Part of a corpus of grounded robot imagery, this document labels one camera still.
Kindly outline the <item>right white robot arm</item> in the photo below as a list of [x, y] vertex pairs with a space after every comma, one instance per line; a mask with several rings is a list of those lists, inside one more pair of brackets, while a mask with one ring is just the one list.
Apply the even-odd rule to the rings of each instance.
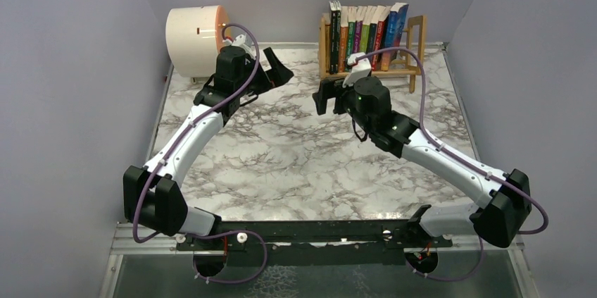
[[529, 178], [515, 169], [505, 173], [449, 147], [423, 130], [416, 120], [392, 109], [389, 89], [377, 77], [352, 86], [323, 80], [312, 95], [319, 115], [334, 100], [333, 112], [348, 114], [379, 149], [433, 172], [471, 199], [455, 206], [421, 206], [408, 220], [406, 235], [418, 242], [442, 235], [477, 235], [506, 248], [530, 214]]

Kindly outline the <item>purple treehouse book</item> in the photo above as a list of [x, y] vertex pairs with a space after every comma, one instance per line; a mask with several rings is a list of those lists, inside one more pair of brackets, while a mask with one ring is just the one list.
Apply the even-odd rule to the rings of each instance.
[[355, 54], [359, 52], [362, 26], [367, 12], [367, 6], [355, 6], [353, 11], [352, 53]]

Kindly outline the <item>dark cover treehouse book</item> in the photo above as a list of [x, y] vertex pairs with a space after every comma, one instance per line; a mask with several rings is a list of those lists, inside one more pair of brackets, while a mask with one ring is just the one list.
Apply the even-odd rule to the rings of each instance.
[[[401, 2], [396, 2], [391, 7], [387, 20], [384, 48], [400, 46], [408, 8], [408, 3]], [[380, 69], [382, 71], [388, 71], [391, 62], [396, 59], [396, 57], [397, 51], [385, 51], [381, 57]]]

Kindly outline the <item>red treehouse book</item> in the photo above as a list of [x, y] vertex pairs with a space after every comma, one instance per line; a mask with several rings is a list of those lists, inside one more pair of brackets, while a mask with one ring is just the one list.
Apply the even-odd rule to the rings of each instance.
[[390, 6], [386, 6], [385, 11], [383, 12], [383, 14], [381, 15], [379, 22], [377, 24], [377, 34], [375, 37], [375, 46], [373, 51], [379, 50], [381, 49], [382, 43], [383, 43], [383, 39], [384, 39], [384, 35], [385, 35], [385, 28], [386, 28], [386, 23], [387, 23], [387, 19], [389, 17], [389, 14], [391, 12], [391, 7]]

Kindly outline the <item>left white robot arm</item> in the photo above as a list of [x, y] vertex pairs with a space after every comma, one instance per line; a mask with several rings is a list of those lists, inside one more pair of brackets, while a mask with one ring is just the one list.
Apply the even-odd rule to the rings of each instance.
[[216, 58], [215, 73], [196, 94], [189, 115], [168, 143], [142, 167], [130, 166], [123, 175], [124, 214], [164, 235], [207, 236], [221, 218], [186, 203], [182, 183], [203, 148], [241, 107], [241, 98], [256, 98], [280, 87], [294, 74], [268, 47], [270, 65], [264, 70], [238, 46], [225, 46]]

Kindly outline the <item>lime green treehouse book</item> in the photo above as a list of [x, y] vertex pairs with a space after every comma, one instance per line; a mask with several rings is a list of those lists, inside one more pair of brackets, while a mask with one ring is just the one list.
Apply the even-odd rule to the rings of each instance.
[[369, 40], [369, 32], [370, 32], [370, 23], [372, 20], [373, 15], [377, 11], [377, 6], [367, 6], [362, 18], [359, 18], [360, 21], [360, 36], [359, 36], [359, 46], [358, 52], [366, 52]]

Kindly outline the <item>floral cover book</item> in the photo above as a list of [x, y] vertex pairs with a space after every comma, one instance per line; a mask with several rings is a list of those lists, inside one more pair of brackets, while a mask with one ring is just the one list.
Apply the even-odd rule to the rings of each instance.
[[383, 12], [385, 11], [386, 6], [377, 6], [374, 10], [373, 14], [369, 18], [369, 28], [367, 33], [367, 46], [365, 48], [365, 53], [370, 53], [373, 51], [375, 46], [375, 37], [377, 34], [377, 24]]

